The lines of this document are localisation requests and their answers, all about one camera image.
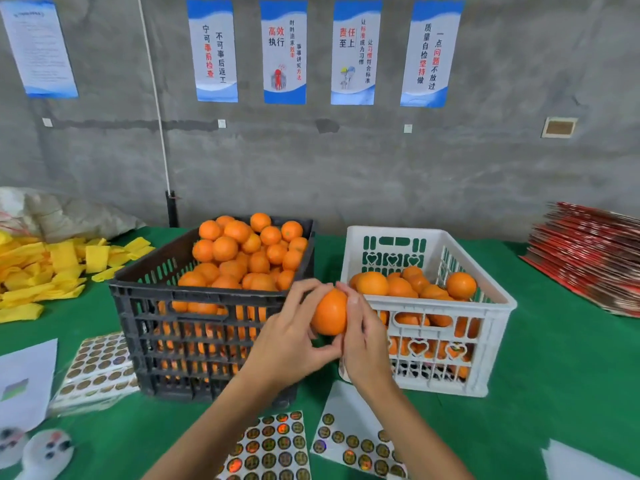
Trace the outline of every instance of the table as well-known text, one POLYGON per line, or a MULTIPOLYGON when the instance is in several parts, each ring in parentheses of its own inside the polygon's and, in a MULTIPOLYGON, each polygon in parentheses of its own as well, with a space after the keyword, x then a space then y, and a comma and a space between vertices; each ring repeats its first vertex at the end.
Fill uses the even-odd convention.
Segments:
MULTIPOLYGON (((184 231, 143 228, 124 240, 141 235, 161 246, 184 231)), ((344 242, 343 237, 317 238, 318 279, 339 279, 344 242)), ((461 244, 518 308, 508 323, 489 396, 406 391, 411 402, 478 479, 546 478, 540 448, 549 438, 640 475, 640 320, 609 315, 549 280, 517 257, 521 244, 461 244)), ((106 283, 89 281, 79 298, 45 306, 35 322, 0 325, 0 354, 58 338, 55 392, 80 342, 119 330, 119 322, 106 283)), ((330 364, 300 384, 291 410, 304 411, 308 444, 336 379, 337 366, 330 364)), ((76 455, 60 479, 138 479, 205 408, 133 394, 106 411, 49 419, 39 429, 62 428, 76 443, 76 455)), ((316 455, 310 462, 316 480, 372 478, 316 455)), ((0 480, 18 471, 0 470, 0 480)))

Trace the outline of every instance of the blue and white poster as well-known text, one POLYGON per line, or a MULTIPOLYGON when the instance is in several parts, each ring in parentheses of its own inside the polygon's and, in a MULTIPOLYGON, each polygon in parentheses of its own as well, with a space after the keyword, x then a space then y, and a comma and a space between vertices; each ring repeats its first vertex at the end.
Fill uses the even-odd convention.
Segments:
POLYGON ((198 101, 238 102, 231 0, 187 0, 198 101))
POLYGON ((307 103, 307 1, 261 0, 267 104, 307 103))
POLYGON ((60 28, 49 0, 0 2, 13 58, 32 98, 76 98, 78 90, 60 28))
POLYGON ((336 0, 331 104, 372 105, 376 92, 382 0, 336 0))
POLYGON ((413 5, 400 106, 443 107, 464 1, 413 5))

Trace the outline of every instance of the wall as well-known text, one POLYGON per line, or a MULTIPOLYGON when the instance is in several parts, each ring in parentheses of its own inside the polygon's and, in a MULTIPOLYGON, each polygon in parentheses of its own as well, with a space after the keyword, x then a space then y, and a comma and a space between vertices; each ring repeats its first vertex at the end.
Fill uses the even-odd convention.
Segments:
MULTIPOLYGON (((165 225, 137 1, 54 1, 81 96, 29 100, 0 31, 0 185, 165 225)), ((261 210, 524 239, 551 200, 640 215, 640 0, 467 0, 443 109, 399 106, 414 0, 383 0, 372 107, 329 104, 334 0, 309 0, 307 104, 265 105, 258 0, 233 1, 240 104, 196 101, 184 0, 143 0, 182 225, 261 210), (547 116, 580 118, 574 138, 540 139, 547 116)))

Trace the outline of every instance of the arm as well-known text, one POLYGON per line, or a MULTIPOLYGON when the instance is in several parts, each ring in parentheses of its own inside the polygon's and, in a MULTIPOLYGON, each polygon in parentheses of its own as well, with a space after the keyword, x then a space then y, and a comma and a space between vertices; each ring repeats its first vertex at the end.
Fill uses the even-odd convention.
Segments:
POLYGON ((344 364, 360 395, 388 432, 413 480, 468 480, 473 476, 420 417, 394 382, 387 331, 366 300, 343 283, 348 295, 344 364))
POLYGON ((244 367, 143 480, 214 478, 240 435, 279 391, 342 355, 341 337, 314 348, 308 336, 316 307, 332 288, 318 280, 293 284, 282 311, 262 327, 244 367))

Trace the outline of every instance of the hand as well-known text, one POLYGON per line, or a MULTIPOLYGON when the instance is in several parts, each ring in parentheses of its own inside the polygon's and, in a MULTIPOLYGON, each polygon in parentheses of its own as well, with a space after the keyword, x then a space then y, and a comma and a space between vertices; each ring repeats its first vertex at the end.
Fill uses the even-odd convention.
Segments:
POLYGON ((336 288, 348 297, 344 365, 349 379, 368 400, 375 391, 393 384, 387 330, 361 294, 345 283, 336 283, 336 288))
POLYGON ((293 283, 282 311, 268 318, 238 377, 249 377, 254 384, 264 383, 277 393, 339 358, 341 335, 334 338, 332 345, 315 348, 309 334, 316 307, 332 288, 331 283, 324 285, 315 279, 293 283))

